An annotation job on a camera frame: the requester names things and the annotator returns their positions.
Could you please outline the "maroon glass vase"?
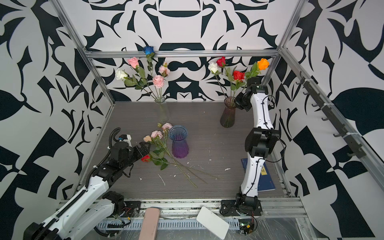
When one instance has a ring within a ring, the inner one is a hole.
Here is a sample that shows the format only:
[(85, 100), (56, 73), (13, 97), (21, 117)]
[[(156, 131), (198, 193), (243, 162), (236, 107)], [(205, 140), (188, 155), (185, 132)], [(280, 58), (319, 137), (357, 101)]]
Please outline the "maroon glass vase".
[(224, 100), (225, 109), (220, 118), (220, 124), (224, 128), (231, 128), (235, 124), (236, 119), (236, 103), (234, 97), (227, 97)]

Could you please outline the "white rose flower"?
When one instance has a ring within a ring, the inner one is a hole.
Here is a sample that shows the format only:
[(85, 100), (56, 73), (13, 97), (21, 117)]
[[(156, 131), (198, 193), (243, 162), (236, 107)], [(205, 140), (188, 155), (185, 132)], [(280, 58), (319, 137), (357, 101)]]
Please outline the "white rose flower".
[(147, 95), (155, 99), (155, 95), (152, 90), (147, 90), (149, 84), (145, 83), (146, 79), (138, 80), (135, 75), (129, 76), (124, 70), (115, 70), (115, 77), (117, 80), (122, 81), (126, 87), (134, 87), (136, 90), (145, 91)]
[(208, 66), (208, 69), (209, 71), (215, 76), (217, 82), (218, 82), (218, 85), (222, 91), (222, 94), (224, 95), (224, 97), (228, 97), (228, 95), (225, 93), (224, 89), (223, 89), (223, 86), (221, 85), (220, 83), (220, 80), (219, 80), (219, 74), (220, 74), (220, 71), (219, 71), (219, 65), (217, 63), (210, 63), (209, 66)]

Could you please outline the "clear glass vase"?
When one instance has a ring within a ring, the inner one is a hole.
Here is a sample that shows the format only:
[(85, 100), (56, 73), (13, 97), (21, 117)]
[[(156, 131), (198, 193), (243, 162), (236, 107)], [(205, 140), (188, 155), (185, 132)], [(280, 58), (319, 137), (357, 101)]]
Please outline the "clear glass vase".
[(162, 124), (168, 122), (170, 120), (170, 112), (166, 102), (166, 98), (163, 96), (157, 97), (155, 103), (157, 104), (156, 110), (159, 122)]

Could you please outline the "blue purple glass vase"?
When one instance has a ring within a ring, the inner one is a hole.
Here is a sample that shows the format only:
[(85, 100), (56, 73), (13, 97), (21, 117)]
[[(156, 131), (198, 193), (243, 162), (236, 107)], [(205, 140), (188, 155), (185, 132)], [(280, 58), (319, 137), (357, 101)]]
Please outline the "blue purple glass vase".
[(183, 159), (189, 154), (187, 143), (188, 131), (184, 126), (173, 126), (169, 131), (169, 138), (172, 141), (172, 154), (175, 158)]

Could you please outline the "large pink peony flower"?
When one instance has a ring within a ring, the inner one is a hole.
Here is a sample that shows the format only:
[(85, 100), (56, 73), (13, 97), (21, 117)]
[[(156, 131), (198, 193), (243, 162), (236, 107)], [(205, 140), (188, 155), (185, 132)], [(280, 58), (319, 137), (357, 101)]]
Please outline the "large pink peony flower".
[(161, 75), (156, 75), (153, 77), (153, 85), (155, 86), (156, 93), (157, 93), (157, 99), (160, 101), (162, 98), (162, 87), (165, 84), (165, 79)]

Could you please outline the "pink rose flower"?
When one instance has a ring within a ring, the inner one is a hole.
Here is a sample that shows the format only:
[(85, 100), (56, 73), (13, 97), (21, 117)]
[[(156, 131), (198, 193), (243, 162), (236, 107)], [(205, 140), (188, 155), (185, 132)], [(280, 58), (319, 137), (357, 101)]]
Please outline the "pink rose flower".
[(135, 75), (131, 77), (131, 81), (135, 84), (135, 87), (140, 88), (140, 90), (144, 90), (148, 94), (151, 94), (151, 97), (155, 100), (156, 95), (149, 85), (145, 69), (140, 66), (139, 59), (137, 59), (136, 57), (130, 58), (128, 59), (128, 63), (138, 75), (137, 78), (135, 77)]

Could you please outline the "blue rose flower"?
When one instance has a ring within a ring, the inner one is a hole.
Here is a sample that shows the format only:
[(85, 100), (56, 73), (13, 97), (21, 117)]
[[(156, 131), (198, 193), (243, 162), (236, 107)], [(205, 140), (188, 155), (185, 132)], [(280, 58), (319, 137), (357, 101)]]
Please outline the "blue rose flower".
[(153, 58), (155, 56), (154, 47), (146, 46), (144, 47), (144, 53), (146, 54), (146, 59), (148, 63), (148, 70), (153, 78)]

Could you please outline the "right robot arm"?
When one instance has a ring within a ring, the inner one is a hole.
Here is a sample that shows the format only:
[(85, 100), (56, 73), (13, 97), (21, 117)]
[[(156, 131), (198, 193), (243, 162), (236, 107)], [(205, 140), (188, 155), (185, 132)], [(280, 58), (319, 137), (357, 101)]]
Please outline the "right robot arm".
[(254, 126), (245, 140), (247, 167), (240, 192), (236, 196), (236, 211), (251, 216), (262, 211), (259, 196), (259, 181), (262, 168), (280, 139), (269, 114), (268, 88), (261, 84), (261, 78), (252, 77), (247, 81), (245, 92), (235, 98), (240, 110), (253, 111)]

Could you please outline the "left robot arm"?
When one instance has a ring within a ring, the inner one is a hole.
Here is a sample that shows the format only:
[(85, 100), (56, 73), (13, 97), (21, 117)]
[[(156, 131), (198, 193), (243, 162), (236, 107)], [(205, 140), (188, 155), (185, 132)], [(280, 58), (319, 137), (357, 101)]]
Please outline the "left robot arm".
[(126, 169), (131, 170), (150, 153), (151, 143), (133, 146), (130, 135), (116, 136), (120, 130), (111, 132), (108, 152), (88, 174), (85, 185), (42, 223), (30, 224), (24, 231), (25, 240), (81, 240), (105, 218), (123, 215), (124, 196), (110, 188)]

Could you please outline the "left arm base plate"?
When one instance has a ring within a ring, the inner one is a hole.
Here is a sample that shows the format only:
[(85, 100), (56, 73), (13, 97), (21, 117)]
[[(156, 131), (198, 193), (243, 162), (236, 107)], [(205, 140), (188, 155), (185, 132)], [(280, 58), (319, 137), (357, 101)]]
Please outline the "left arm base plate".
[(112, 213), (112, 216), (119, 216), (121, 218), (136, 217), (140, 213), (141, 203), (141, 201), (132, 200), (120, 202), (115, 205), (115, 210)]

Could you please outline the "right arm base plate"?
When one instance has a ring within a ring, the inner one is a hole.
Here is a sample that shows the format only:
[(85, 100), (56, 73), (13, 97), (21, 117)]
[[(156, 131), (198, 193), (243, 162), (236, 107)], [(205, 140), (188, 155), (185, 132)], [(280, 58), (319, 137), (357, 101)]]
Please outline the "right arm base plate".
[(222, 200), (220, 214), (228, 216), (261, 216), (263, 208), (258, 198), (246, 198), (245, 200)]

